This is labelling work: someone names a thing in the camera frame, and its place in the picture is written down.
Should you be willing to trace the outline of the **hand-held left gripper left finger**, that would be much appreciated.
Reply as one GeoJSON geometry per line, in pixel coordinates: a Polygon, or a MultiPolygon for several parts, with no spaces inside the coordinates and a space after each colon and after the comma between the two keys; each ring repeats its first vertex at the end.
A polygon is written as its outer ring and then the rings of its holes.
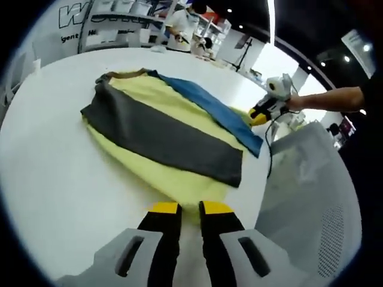
{"type": "Polygon", "coordinates": [[[127,228],[95,252],[82,273],[66,275],[57,286],[172,286],[180,254],[182,208],[159,202],[137,228],[127,228]]]}

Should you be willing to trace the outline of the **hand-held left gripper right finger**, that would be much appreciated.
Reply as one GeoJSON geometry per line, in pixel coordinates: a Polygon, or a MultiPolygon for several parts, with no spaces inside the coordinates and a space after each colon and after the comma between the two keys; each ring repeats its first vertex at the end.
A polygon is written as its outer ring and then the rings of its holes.
{"type": "Polygon", "coordinates": [[[212,286],[295,285],[287,252],[257,230],[244,228],[228,205],[201,201],[199,214],[212,286]]]}

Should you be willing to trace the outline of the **person's right hand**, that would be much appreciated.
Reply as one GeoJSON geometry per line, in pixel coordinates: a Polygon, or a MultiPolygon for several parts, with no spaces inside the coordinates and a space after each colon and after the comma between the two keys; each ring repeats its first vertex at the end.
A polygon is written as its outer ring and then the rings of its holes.
{"type": "Polygon", "coordinates": [[[286,101],[285,105],[290,111],[294,112],[301,111],[303,109],[301,98],[298,94],[292,94],[289,100],[286,101]]]}

